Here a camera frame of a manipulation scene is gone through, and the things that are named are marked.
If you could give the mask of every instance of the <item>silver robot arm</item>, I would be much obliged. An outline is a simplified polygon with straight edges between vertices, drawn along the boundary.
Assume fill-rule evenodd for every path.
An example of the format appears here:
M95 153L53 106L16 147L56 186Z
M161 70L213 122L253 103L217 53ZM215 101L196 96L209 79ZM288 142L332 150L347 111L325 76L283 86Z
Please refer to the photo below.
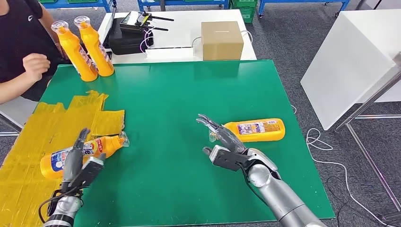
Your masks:
M254 164L248 168L249 181L259 190L263 200L282 226L326 226L310 211L289 185L281 180L272 161L262 152L253 148L248 150L248 154L251 155L251 158L263 162L263 164Z
M247 149L230 130L202 114L198 115L197 122L207 126L223 144L223 147L203 148L213 165L233 171L242 169L283 227L326 227L281 180L276 165L261 151Z
M88 187L104 168L105 154L101 154L99 158L89 157L82 165L82 150L88 133L88 129L83 129L72 150L68 153L60 189L55 190L52 197L39 206L42 227L73 227L75 215L83 204L82 189ZM48 202L50 202L47 209L49 218L45 221L41 214L41 208Z

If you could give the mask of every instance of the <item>person's arm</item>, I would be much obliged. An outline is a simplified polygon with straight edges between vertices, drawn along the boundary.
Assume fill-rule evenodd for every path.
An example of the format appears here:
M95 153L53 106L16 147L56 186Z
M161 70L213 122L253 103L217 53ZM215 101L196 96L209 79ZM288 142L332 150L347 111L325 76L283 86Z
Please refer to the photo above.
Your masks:
M0 104L22 95L42 79L42 73L47 72L50 67L50 61L43 54L32 53L22 61L25 72L10 81L0 83Z
M59 37L57 34L52 30L52 24L54 22L53 17L50 15L50 13L43 7L42 4L40 4L42 7L42 17L39 19L40 23L42 26L46 29L47 33L49 33L50 37L53 39L55 44L58 44Z

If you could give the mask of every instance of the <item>floor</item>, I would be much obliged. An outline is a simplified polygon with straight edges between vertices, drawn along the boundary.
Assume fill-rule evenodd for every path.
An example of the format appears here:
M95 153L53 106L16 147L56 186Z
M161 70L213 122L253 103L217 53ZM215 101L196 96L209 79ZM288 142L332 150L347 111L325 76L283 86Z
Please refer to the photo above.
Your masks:
M355 9L358 0L351 0L347 10ZM255 16L247 29L252 33L253 47L258 59L273 59L290 102L297 107L296 117L304 135L310 128L318 128L322 132L321 140L332 145L332 151L321 151L312 148L314 158L331 162L340 162L348 170L349 187L353 196L380 216L395 210L385 190L351 134L347 129L334 132L333 129L323 131L320 123L301 87L300 80L322 44L335 21L334 14L340 3L284 3L268 4L264 9L264 17ZM166 7L167 10L207 10L219 9L218 6ZM118 11L138 10L135 0L118 0ZM104 16L103 9L50 10L56 20L67 20L76 33L72 20L76 16L86 15L91 18L92 26L97 29ZM375 104L366 111L367 114L398 114L400 103ZM355 120L354 130L360 136L366 149L371 151L376 164L383 171L388 184L396 196L401 198L401 119L393 120ZM14 138L0 138L0 163L10 150ZM325 186L327 195L338 219L324 220L329 227L339 226L381 226L354 201L348 202L349 194L344 182L344 169L340 166L316 163L316 168ZM229 226L278 226L277 223L236 224Z

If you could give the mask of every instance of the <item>green crate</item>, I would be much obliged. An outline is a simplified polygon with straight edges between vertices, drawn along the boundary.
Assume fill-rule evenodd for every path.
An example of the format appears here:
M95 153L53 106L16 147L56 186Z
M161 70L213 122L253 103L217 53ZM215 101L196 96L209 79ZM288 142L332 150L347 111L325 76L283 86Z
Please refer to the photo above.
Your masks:
M40 3L55 3L57 0L38 0Z
M234 7L256 7L257 0L233 0Z
M99 0L67 0L68 3L88 3L88 2L97 2Z
M229 9L239 9L242 15L242 19L244 20L244 23L252 23L253 21L253 16L255 14L255 7L234 7L234 3L232 0L228 3L228 8Z

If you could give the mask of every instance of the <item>person's hand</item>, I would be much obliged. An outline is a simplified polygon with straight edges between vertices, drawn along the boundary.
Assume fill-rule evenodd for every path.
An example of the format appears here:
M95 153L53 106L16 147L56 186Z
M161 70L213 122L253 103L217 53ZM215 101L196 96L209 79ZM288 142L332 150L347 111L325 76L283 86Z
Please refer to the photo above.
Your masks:
M59 50L61 56L62 56L64 59L67 59L67 60L68 60L69 58L68 58L67 54L65 53L64 49L61 47L60 43L55 43L54 45L56 45L56 47L57 47L57 49Z
M50 68L50 61L46 55L32 53L22 59L25 68L25 76L31 82L37 82L42 79L42 73L47 72Z

